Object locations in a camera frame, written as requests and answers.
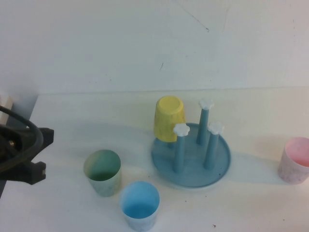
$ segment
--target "yellow cup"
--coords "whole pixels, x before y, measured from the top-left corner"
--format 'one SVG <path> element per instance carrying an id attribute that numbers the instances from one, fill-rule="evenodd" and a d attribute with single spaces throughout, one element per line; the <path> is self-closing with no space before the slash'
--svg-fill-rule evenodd
<path id="1" fill-rule="evenodd" d="M 154 134 L 164 142 L 175 142 L 177 135 L 173 129 L 177 123 L 185 123 L 183 102 L 175 96 L 165 96 L 158 100 L 154 115 Z"/>

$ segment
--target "green cup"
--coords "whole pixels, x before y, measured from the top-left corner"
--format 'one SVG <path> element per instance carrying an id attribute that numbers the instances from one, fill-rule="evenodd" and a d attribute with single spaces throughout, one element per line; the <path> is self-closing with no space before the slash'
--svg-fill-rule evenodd
<path id="1" fill-rule="evenodd" d="M 100 196 L 113 196 L 121 184 L 120 158 L 111 150 L 96 151 L 86 159 L 84 173 Z"/>

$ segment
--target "black cable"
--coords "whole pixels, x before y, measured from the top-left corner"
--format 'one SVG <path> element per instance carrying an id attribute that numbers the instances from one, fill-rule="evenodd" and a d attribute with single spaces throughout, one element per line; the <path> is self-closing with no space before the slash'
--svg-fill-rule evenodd
<path id="1" fill-rule="evenodd" d="M 31 157 L 34 153 L 36 153 L 43 144 L 43 135 L 39 128 L 37 128 L 36 125 L 34 125 L 29 120 L 25 119 L 24 117 L 18 115 L 17 113 L 14 113 L 13 111 L 0 106 L 0 111 L 8 114 L 9 116 L 12 116 L 16 120 L 20 121 L 21 123 L 25 124 L 29 127 L 29 129 L 34 133 L 35 136 L 35 142 L 34 144 L 29 147 L 27 150 L 19 153 L 17 156 L 9 159 L 8 161 L 5 161 L 3 163 L 0 163 L 0 173 L 4 172 L 6 170 L 9 170 L 13 168 L 14 166 L 18 165 L 19 163 L 22 163 L 26 161 L 29 157 Z"/>

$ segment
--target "white table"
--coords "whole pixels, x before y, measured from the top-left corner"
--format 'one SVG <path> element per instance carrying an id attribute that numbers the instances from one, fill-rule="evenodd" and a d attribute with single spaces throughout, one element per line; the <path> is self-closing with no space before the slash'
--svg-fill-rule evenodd
<path id="1" fill-rule="evenodd" d="M 184 189 L 155 173 L 155 103 L 168 94 L 183 100 L 188 122 L 198 122 L 200 98 L 214 100 L 210 121 L 225 125 L 232 151 L 230 170 L 218 183 Z M 34 160 L 47 164 L 46 180 L 7 183 L 1 231 L 131 231 L 119 193 L 99 197 L 84 176 L 84 160 L 102 148 L 119 154 L 123 186 L 135 180 L 157 186 L 161 205 L 151 231 L 309 231 L 309 180 L 291 186 L 277 175 L 285 142 L 309 137 L 309 88 L 40 95 L 31 121 L 55 130 L 54 143 Z"/>

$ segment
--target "white wall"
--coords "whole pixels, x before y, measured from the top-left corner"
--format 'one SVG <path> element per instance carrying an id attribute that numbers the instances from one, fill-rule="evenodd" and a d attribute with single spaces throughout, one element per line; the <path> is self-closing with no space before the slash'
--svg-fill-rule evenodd
<path id="1" fill-rule="evenodd" d="M 0 90 L 34 104 L 37 93 L 309 86 L 308 8 L 307 0 L 3 0 Z"/>

